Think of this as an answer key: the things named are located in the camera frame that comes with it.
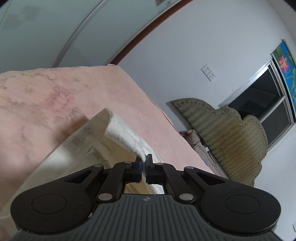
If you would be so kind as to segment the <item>white textured pants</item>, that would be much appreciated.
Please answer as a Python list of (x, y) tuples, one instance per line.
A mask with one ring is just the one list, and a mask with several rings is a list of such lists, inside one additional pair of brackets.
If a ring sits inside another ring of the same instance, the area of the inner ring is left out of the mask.
[(95, 164), (111, 168), (136, 157), (144, 161), (147, 154), (161, 162), (161, 158), (120, 116), (105, 108), (53, 150), (4, 204), (1, 208), (1, 240), (8, 240), (16, 233), (10, 207), (20, 193)]

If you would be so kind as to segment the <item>olive upholstered headboard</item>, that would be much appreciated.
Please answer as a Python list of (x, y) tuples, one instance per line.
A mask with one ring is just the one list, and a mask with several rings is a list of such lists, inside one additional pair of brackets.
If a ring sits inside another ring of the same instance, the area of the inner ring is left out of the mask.
[(172, 101), (173, 106), (203, 139), (228, 177), (254, 186), (268, 151), (268, 140), (259, 119), (242, 118), (233, 108), (215, 109), (196, 98)]

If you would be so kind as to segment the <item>beige pillow at headboard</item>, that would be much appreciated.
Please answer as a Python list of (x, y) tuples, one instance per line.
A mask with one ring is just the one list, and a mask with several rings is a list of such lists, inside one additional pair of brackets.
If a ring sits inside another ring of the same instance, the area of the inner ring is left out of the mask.
[(208, 161), (208, 153), (206, 148), (202, 144), (201, 139), (195, 130), (182, 131), (180, 132), (180, 135), (188, 142), (188, 144), (204, 162)]

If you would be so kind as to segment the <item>pink floral bed blanket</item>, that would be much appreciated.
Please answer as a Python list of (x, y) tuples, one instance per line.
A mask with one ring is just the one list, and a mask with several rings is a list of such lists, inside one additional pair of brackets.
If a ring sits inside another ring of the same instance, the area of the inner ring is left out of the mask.
[(1, 205), (67, 137), (104, 108), (165, 163), (208, 171), (166, 114), (116, 65), (1, 74)]

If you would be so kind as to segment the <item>white sliding wardrobe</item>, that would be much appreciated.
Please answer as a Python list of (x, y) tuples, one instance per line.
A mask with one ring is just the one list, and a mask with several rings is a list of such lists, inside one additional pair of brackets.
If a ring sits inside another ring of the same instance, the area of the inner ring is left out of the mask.
[(176, 1), (1, 1), (1, 72), (110, 63)]

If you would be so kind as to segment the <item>dark window with frame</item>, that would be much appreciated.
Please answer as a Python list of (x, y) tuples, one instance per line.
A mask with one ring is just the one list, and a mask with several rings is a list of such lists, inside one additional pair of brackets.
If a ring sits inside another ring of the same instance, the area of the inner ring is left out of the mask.
[(219, 107), (233, 108), (242, 118), (247, 115), (258, 118), (265, 130), (269, 149), (273, 148), (295, 124), (295, 113), (287, 87), (273, 59), (220, 103)]

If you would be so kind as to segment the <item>white double wall socket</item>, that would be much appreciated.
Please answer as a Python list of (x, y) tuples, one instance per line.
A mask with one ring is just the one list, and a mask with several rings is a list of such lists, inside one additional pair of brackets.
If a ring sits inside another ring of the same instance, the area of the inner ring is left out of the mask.
[(201, 68), (201, 71), (205, 74), (209, 81), (212, 81), (216, 78), (215, 73), (207, 64)]

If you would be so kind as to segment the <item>lotus flower wall picture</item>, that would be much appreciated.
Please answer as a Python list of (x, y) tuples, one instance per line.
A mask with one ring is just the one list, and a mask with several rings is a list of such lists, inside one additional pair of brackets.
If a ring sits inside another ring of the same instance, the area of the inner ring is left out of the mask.
[(280, 70), (293, 110), (295, 111), (295, 61), (286, 41), (282, 40), (271, 55)]

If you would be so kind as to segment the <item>brown wooden door frame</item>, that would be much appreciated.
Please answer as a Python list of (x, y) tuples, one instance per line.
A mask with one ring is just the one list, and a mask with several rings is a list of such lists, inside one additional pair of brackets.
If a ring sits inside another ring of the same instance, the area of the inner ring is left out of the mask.
[(154, 29), (165, 22), (168, 18), (178, 12), (180, 9), (191, 3), (192, 0), (176, 1), (168, 8), (163, 10), (158, 16), (140, 29), (128, 42), (111, 58), (108, 64), (118, 65), (128, 53), (132, 51), (144, 38), (146, 38)]

